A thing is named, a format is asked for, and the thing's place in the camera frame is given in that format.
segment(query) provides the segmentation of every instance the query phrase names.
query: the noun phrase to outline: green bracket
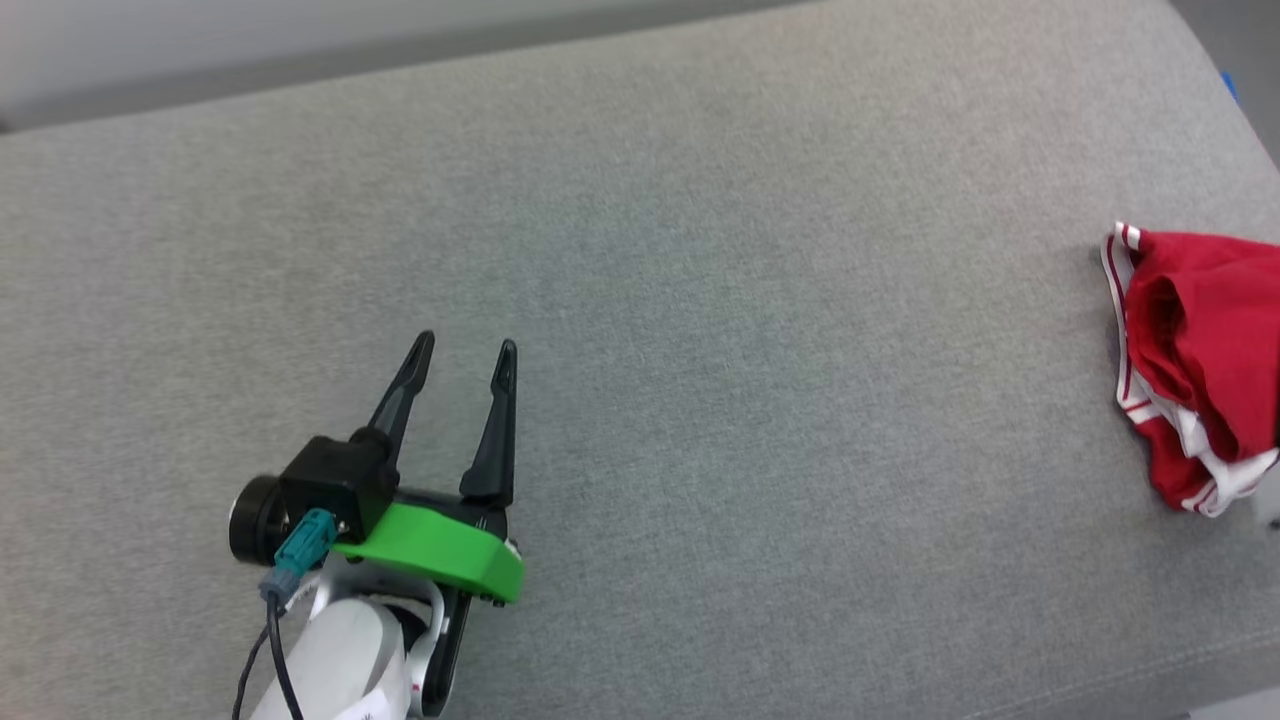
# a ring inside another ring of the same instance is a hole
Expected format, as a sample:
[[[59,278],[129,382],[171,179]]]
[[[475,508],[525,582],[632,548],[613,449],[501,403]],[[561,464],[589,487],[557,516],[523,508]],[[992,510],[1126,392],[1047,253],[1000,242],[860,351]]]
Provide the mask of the green bracket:
[[[333,551],[507,603],[520,600],[525,579],[524,560],[497,536],[401,502],[387,509],[365,542],[340,542]]]

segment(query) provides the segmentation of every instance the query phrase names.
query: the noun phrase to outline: gray tablecloth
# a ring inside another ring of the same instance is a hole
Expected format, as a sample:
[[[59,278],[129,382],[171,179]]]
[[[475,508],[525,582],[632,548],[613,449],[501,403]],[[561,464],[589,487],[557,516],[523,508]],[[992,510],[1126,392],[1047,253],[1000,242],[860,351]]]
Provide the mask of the gray tablecloth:
[[[225,716],[227,507],[422,328],[422,487],[521,346],[526,593],[453,717],[1280,682],[1280,546],[1148,489],[1097,260],[1117,218],[1280,238],[1277,199],[1161,0],[799,5],[0,140],[0,716]]]

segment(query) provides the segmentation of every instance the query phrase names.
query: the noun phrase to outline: black cable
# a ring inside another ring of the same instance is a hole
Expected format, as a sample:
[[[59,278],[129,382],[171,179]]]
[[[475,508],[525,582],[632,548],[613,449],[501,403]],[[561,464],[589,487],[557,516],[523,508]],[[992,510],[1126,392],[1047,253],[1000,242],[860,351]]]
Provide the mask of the black cable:
[[[266,642],[268,632],[268,626],[262,625],[262,632],[257,634],[253,647],[248,648],[248,660],[244,662],[244,669],[241,670],[239,683],[236,684],[236,705],[232,706],[232,720],[239,720],[241,706],[244,705],[244,688],[248,685],[248,673],[253,669],[253,660],[257,659],[257,651],[262,650],[262,643]]]
[[[293,694],[293,683],[289,682],[289,666],[284,662],[284,644],[280,642],[280,598],[275,593],[266,598],[266,629],[271,639],[271,660],[275,662],[275,679],[280,682],[280,693],[284,694],[284,705],[289,708],[293,720],[302,720],[302,708],[298,707],[298,696]]]

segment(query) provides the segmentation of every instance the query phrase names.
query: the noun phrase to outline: red and white fabric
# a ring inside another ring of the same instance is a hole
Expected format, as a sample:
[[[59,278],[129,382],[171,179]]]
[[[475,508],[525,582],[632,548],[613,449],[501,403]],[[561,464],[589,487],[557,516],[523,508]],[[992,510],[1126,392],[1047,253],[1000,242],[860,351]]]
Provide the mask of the red and white fabric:
[[[1216,518],[1280,457],[1280,247],[1116,223],[1116,402],[1171,507]]]

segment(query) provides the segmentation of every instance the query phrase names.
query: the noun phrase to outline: cable connector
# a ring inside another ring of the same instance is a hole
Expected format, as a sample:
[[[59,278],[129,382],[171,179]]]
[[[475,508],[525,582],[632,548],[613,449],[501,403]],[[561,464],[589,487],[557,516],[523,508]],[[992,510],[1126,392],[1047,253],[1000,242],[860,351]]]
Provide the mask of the cable connector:
[[[319,507],[307,510],[280,550],[275,551],[275,566],[257,584],[262,600],[274,594],[284,607],[302,584],[302,577],[324,560],[337,539],[338,525],[333,515]]]

